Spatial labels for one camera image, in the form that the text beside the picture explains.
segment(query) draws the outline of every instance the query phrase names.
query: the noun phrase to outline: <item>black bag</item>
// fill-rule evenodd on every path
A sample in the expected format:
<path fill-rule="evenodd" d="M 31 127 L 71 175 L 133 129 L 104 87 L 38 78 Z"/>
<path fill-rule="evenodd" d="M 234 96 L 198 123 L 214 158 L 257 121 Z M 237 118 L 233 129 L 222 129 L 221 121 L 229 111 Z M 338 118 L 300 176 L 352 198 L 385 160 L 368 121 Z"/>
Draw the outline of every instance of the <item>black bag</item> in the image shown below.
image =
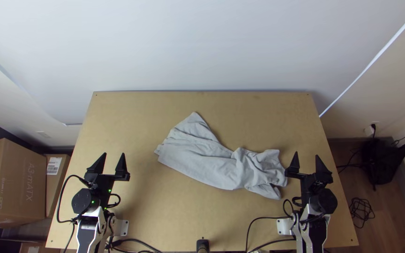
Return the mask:
<path fill-rule="evenodd" d="M 362 168 L 373 189 L 376 185 L 390 183 L 405 157 L 405 145 L 398 148 L 379 139 L 372 139 L 362 147 Z"/>

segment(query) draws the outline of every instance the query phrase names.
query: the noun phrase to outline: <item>table top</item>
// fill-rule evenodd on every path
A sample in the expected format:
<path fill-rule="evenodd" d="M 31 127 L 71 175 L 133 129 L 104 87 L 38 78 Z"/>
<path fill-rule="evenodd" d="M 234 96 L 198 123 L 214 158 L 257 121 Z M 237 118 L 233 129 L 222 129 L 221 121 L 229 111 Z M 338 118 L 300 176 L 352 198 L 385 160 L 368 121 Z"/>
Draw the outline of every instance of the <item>table top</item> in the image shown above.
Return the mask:
<path fill-rule="evenodd" d="M 220 142 L 231 150 L 244 147 L 262 152 L 279 149 L 287 167 L 295 151 L 302 173 L 315 172 L 319 155 L 333 172 L 328 185 L 338 207 L 328 227 L 325 247 L 358 245 L 340 179 L 323 127 L 309 93 L 295 92 L 95 92 L 82 125 L 67 176 L 83 177 L 87 167 L 107 153 L 104 173 L 113 174 L 126 154 L 129 182 L 115 182 L 121 204 L 112 209 L 129 220 L 127 238 L 136 238 L 161 251 L 194 251 L 196 240 L 210 241 L 211 251 L 243 251 L 249 223 L 260 216 L 284 216 L 284 199 L 300 196 L 300 183 L 289 179 L 282 200 L 239 189 L 227 191 L 187 177 L 157 161 L 154 150 L 169 131 L 191 112 L 198 112 Z M 71 199 L 82 188 L 71 179 L 63 194 L 61 219 L 74 217 Z M 64 248 L 70 224 L 53 219 L 46 246 Z M 285 238 L 276 222 L 258 220 L 251 227 L 249 249 Z M 265 249 L 294 249 L 294 241 Z M 70 247 L 77 248 L 75 237 Z M 119 248 L 141 250 L 126 242 Z"/>

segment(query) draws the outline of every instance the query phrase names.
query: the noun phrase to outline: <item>gray cloth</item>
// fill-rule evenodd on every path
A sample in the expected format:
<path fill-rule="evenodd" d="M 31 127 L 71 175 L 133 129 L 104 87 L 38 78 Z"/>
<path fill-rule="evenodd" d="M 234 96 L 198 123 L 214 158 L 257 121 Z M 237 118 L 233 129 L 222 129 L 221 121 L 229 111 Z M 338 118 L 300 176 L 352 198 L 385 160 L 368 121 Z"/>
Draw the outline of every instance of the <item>gray cloth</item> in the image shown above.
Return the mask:
<path fill-rule="evenodd" d="M 154 151 L 158 161 L 193 179 L 224 190 L 246 188 L 279 200 L 270 185 L 286 186 L 279 150 L 255 153 L 244 148 L 234 152 L 220 144 L 207 123 L 193 112 L 176 125 Z"/>

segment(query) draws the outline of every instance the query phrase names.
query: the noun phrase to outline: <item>metal bracket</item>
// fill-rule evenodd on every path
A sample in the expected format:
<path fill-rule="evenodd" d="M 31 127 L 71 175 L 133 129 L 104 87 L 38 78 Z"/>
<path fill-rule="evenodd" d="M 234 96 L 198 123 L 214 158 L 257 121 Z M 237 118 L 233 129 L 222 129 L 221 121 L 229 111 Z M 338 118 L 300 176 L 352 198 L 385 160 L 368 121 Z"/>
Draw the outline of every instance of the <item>metal bracket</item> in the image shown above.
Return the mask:
<path fill-rule="evenodd" d="M 295 221 L 292 218 L 283 218 L 276 220 L 277 232 L 279 235 L 294 235 L 292 228 L 295 225 Z"/>
<path fill-rule="evenodd" d="M 129 221 L 118 220 L 116 217 L 112 217 L 111 227 L 113 230 L 113 236 L 126 236 L 128 235 Z"/>

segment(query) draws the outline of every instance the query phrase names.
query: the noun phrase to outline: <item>barcode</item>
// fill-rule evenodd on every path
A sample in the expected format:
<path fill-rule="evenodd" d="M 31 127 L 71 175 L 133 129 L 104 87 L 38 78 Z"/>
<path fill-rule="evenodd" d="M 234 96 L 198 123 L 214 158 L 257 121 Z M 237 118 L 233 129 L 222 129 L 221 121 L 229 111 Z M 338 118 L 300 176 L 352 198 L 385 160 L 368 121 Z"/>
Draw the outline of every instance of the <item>barcode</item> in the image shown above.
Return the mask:
<path fill-rule="evenodd" d="M 54 166 L 54 165 L 48 165 L 46 168 L 46 174 L 48 175 L 57 175 L 57 171 L 59 170 L 59 167 Z"/>

